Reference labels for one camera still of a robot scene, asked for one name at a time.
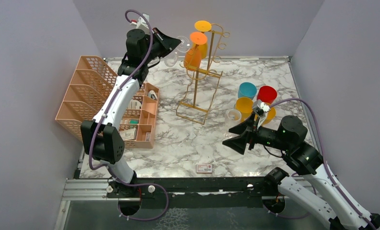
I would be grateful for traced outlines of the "orange wine glass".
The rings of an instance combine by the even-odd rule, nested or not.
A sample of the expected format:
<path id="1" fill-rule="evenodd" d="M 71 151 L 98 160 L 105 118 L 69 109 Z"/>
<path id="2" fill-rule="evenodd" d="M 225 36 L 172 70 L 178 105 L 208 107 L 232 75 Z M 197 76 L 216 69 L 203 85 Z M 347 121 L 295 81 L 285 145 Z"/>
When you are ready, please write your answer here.
<path id="1" fill-rule="evenodd" d="M 201 60 L 207 56 L 207 36 L 202 32 L 193 32 L 190 34 L 192 48 L 186 53 L 183 65 L 189 70 L 195 70 L 200 67 Z"/>

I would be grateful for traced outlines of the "blue wine glass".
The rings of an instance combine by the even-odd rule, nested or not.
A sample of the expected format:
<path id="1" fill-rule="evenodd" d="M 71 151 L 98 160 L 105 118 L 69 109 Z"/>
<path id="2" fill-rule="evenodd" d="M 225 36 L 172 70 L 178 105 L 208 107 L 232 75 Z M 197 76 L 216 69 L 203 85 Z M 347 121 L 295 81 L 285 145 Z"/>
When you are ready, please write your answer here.
<path id="1" fill-rule="evenodd" d="M 253 100 L 257 94 L 257 88 L 251 82 L 243 82 L 240 84 L 237 93 L 238 98 L 247 97 Z"/>

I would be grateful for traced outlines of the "red wine glass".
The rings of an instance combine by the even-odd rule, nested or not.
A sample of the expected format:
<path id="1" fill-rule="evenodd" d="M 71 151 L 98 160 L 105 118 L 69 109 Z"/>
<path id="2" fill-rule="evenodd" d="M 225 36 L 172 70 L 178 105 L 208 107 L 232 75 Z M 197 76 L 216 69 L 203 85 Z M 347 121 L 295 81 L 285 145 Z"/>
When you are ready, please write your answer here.
<path id="1" fill-rule="evenodd" d="M 277 98 L 277 91 L 268 85 L 262 86 L 258 90 L 257 100 L 272 104 Z"/>

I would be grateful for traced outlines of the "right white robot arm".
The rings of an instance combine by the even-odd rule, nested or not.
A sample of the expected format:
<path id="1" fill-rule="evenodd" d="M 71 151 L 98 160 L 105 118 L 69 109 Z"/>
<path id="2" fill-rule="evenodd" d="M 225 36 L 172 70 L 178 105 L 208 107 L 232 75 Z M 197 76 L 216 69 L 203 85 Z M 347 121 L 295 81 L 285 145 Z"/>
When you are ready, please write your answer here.
<path id="1" fill-rule="evenodd" d="M 279 167 L 265 176 L 263 188 L 266 193 L 279 192 L 291 198 L 329 230 L 376 230 L 380 227 L 380 214 L 370 213 L 356 202 L 323 162 L 319 151 L 305 141 L 308 130 L 297 116 L 283 117 L 277 130 L 257 126 L 251 117 L 229 131 L 236 136 L 224 140 L 223 145 L 239 154 L 253 149 L 255 144 L 280 150 L 286 164 L 320 196 L 301 186 Z"/>

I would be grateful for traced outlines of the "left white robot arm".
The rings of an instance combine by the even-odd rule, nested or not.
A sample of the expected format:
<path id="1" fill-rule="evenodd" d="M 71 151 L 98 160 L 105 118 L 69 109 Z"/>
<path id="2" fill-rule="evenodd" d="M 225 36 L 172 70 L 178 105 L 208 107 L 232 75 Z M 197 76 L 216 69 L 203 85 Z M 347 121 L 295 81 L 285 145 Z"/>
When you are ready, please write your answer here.
<path id="1" fill-rule="evenodd" d="M 148 75 L 148 63 L 164 58 L 180 44 L 180 39 L 167 36 L 157 28 L 149 34 L 141 29 L 128 31 L 127 52 L 114 88 L 98 113 L 91 120 L 84 120 L 80 126 L 89 167 L 92 170 L 106 167 L 113 179 L 120 183 L 120 192 L 127 197 L 137 192 L 137 183 L 133 181 L 135 171 L 123 158 L 125 143 L 119 134 L 121 120 Z"/>

